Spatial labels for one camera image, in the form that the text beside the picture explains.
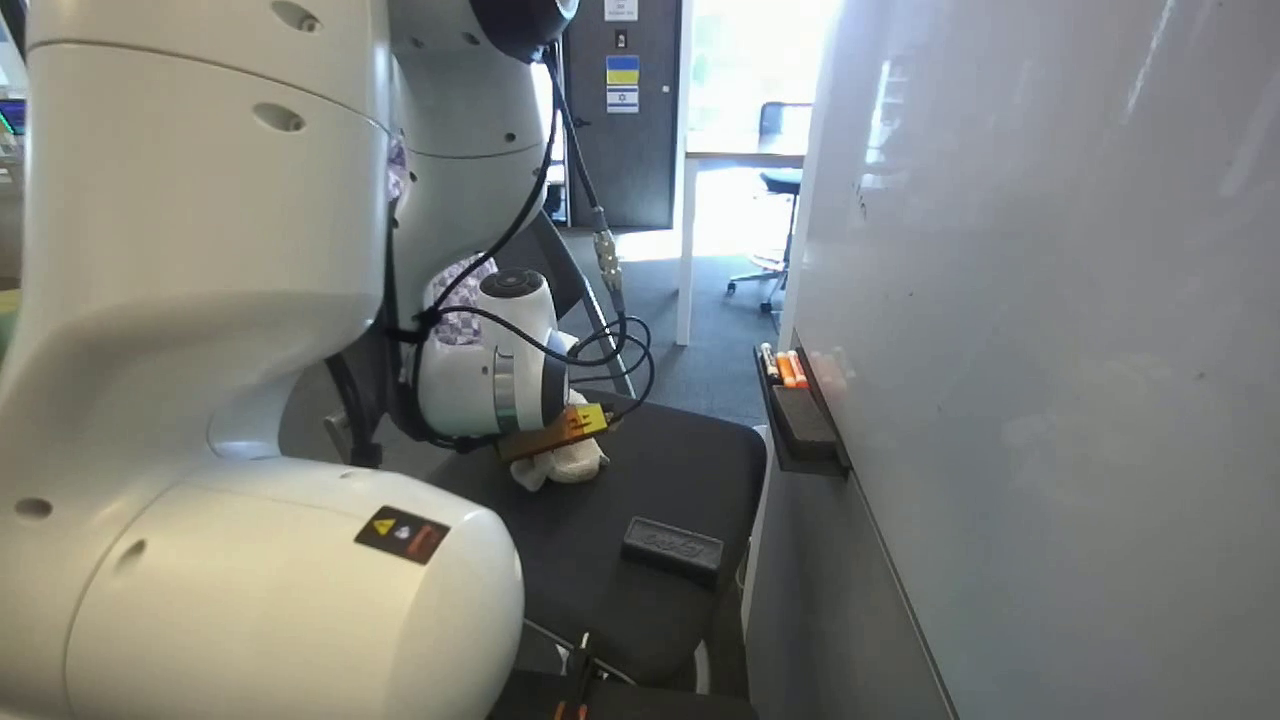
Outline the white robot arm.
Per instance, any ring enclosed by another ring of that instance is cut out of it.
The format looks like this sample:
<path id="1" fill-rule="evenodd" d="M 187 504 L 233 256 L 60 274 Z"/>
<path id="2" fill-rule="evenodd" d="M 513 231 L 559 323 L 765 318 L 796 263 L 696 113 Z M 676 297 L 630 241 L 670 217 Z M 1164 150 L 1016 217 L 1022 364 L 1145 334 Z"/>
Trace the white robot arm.
<path id="1" fill-rule="evenodd" d="M 505 522 L 300 461 L 293 384 L 526 221 L 578 0 L 29 0 L 5 720 L 488 720 Z"/>

